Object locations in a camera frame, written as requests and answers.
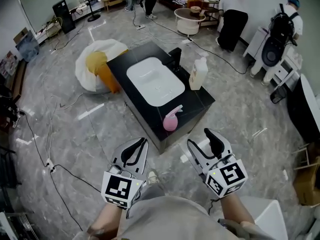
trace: white sink basin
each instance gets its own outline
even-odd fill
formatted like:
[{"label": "white sink basin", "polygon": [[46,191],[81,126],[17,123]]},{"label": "white sink basin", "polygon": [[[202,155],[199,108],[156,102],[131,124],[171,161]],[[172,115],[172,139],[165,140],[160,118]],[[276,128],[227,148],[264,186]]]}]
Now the white sink basin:
[{"label": "white sink basin", "polygon": [[185,85],[156,57],[132,65],[126,75],[145,101],[154,107],[167,104],[185,91]]}]

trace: backpack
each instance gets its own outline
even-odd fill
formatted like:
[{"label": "backpack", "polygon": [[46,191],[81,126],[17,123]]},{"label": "backpack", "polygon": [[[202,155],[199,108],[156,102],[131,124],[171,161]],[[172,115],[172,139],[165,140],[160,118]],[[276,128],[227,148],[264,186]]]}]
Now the backpack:
[{"label": "backpack", "polygon": [[280,9],[281,12],[271,19],[270,36],[285,45],[294,36],[295,24],[293,19],[299,14],[295,12],[289,17],[285,13],[282,3],[280,3]]}]

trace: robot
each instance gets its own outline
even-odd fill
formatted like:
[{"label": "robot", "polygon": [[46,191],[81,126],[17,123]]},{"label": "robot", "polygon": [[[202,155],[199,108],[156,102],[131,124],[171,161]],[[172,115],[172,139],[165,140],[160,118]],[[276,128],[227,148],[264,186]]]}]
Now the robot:
[{"label": "robot", "polygon": [[230,142],[218,132],[205,128],[213,155],[206,155],[191,139],[187,140],[186,156],[202,178],[215,193],[217,200],[238,191],[248,179],[241,159],[236,159]]},{"label": "robot", "polygon": [[143,175],[149,143],[146,138],[135,138],[118,146],[108,171],[103,174],[101,196],[105,202],[130,208],[140,196],[146,182]]}]

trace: cardboard box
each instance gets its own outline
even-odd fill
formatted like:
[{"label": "cardboard box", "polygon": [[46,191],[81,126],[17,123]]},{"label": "cardboard box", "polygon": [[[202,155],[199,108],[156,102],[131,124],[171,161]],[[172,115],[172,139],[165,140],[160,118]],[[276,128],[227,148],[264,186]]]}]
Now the cardboard box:
[{"label": "cardboard box", "polygon": [[14,37],[14,39],[13,39],[13,41],[15,42],[15,44],[16,44],[16,45],[19,44],[20,40],[21,40],[27,33],[28,33],[28,30],[27,30],[26,27],[25,27],[24,29],[22,29],[22,30],[19,32],[19,34],[17,34],[17,35]]},{"label": "cardboard box", "polygon": [[320,204],[320,189],[316,188],[318,170],[320,170],[320,164],[297,171],[293,187],[302,205]]}]

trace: white bean bag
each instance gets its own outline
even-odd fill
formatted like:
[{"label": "white bean bag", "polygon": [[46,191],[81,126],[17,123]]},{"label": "white bean bag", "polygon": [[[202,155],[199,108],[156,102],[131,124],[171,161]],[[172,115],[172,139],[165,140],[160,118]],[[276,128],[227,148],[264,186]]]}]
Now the white bean bag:
[{"label": "white bean bag", "polygon": [[86,58],[89,54],[97,51],[103,52],[107,57],[107,61],[111,61],[126,50],[128,50],[128,47],[125,44],[114,39],[94,41],[87,46],[75,61],[75,76],[82,87],[90,92],[106,89],[100,77],[91,73],[86,66]]}]

